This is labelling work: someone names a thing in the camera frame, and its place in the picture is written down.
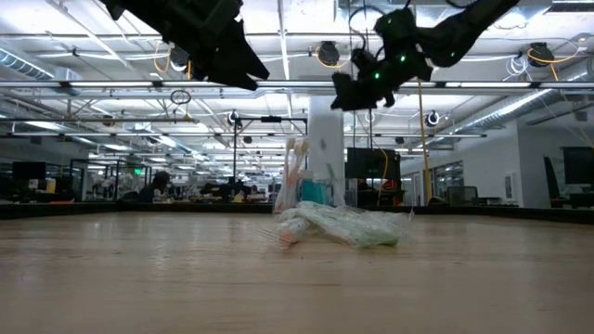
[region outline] crumpled plastic bag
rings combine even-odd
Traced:
[[[310,229],[356,248],[396,246],[407,237],[411,219],[412,214],[332,208],[303,201],[278,216],[280,223],[273,231],[256,226],[252,230],[281,247],[302,241]]]

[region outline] person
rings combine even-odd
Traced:
[[[152,182],[140,190],[138,200],[143,203],[152,203],[155,197],[159,197],[165,192],[170,179],[169,173],[165,171],[155,173]]]

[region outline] white column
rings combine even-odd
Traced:
[[[332,168],[337,179],[344,178],[344,117],[339,109],[331,110],[334,96],[311,96],[309,99],[308,138],[310,142],[308,170],[315,179],[329,179]]]

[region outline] ceiling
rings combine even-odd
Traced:
[[[288,55],[288,71],[283,67],[282,45],[283,39],[279,34],[280,19],[278,3],[269,0],[251,0],[245,2],[241,9],[241,16],[245,21],[246,39],[256,54],[265,63],[271,75],[270,80],[316,80],[327,81],[335,71],[351,72],[348,63],[350,45],[360,45],[357,37],[349,35],[348,7],[346,1],[332,0],[284,0],[282,1],[282,24],[285,27],[285,42]],[[390,10],[401,6],[403,1],[368,0],[368,4],[380,6]],[[46,0],[3,0],[0,10],[0,43],[19,52],[24,58],[30,59],[39,67],[54,71],[57,68],[70,69],[80,75],[82,80],[185,80],[185,75],[167,66],[166,56],[168,45],[160,45],[160,36],[147,24],[134,15],[125,13],[123,18],[114,22],[108,16],[104,7],[97,0],[66,0],[63,6],[68,9],[72,18],[68,19]],[[352,1],[352,6],[362,5],[362,1]],[[525,52],[532,42],[546,42],[557,58],[567,58],[575,54],[577,47],[583,47],[574,58],[559,64],[558,71],[571,67],[576,62],[589,57],[594,49],[593,13],[551,14],[545,13],[552,1],[525,0],[512,10],[488,31],[483,33],[467,57],[459,64],[449,69],[438,69],[433,74],[435,81],[549,81],[549,68],[526,68],[522,75],[511,75],[511,61],[519,51]],[[418,24],[431,27],[442,19],[456,13],[456,10],[446,6],[443,2],[414,1]],[[353,19],[357,28],[371,27],[374,15],[368,13],[358,15]],[[98,36],[104,45],[89,37],[88,31]],[[343,66],[339,69],[329,69],[322,66],[316,58],[316,48],[322,41],[334,41],[342,54]],[[106,51],[106,47],[118,57],[124,58],[128,65]],[[371,34],[369,47],[377,50],[381,41]],[[155,66],[167,71],[160,71]],[[516,69],[523,70],[520,60],[514,64]],[[26,76],[13,70],[0,67],[0,77],[6,80],[28,80]],[[116,94],[134,93],[135,90],[118,89]],[[87,90],[85,92],[101,93]],[[35,90],[22,89],[19,93],[41,104],[34,109],[35,117],[56,118],[65,115],[68,107],[66,98],[46,98],[48,94]],[[235,110],[241,117],[259,117],[263,115],[278,115],[287,117],[307,117],[309,101],[312,97],[308,92],[294,92],[287,95],[284,92],[271,91],[256,98],[244,94],[245,98],[217,98],[205,96],[196,98],[179,109],[175,117],[183,117],[185,112],[195,120],[186,123],[158,122],[151,124],[151,130],[164,133],[186,132],[222,132],[226,129],[226,119],[231,110]],[[423,95],[425,110],[435,110],[442,116],[440,130],[463,122],[472,114],[492,105],[506,95],[495,95],[485,92],[469,92],[465,95]],[[144,118],[147,122],[157,117],[164,117],[163,107],[159,99],[126,98],[93,100],[76,97],[72,100],[72,108],[81,110],[77,117],[100,118],[107,114],[118,118]],[[173,109],[167,115],[173,117]],[[359,121],[354,120],[352,113],[345,114],[345,125],[354,125],[357,132],[364,132],[369,125],[369,116],[360,114]],[[419,96],[416,94],[397,95],[397,102],[393,108],[377,109],[372,117],[375,133],[410,133],[420,130]],[[293,131],[289,123],[281,124],[254,122],[248,132],[287,133]],[[76,127],[88,131],[121,132],[130,131],[130,124],[106,127],[101,123],[79,123]],[[96,143],[100,140],[87,138]],[[206,137],[178,137],[174,138],[178,144],[200,153],[225,153],[228,138]],[[378,139],[379,145],[395,147],[393,138]],[[162,144],[147,146],[146,139],[132,138],[129,146],[135,149],[144,148],[146,152],[162,150],[164,153],[176,153],[174,149],[162,148]],[[252,144],[242,144],[244,147],[283,147],[284,139],[257,138]]]

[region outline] wooden table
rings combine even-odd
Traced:
[[[594,228],[415,217],[415,240],[269,249],[264,214],[0,222],[0,333],[592,333]]]

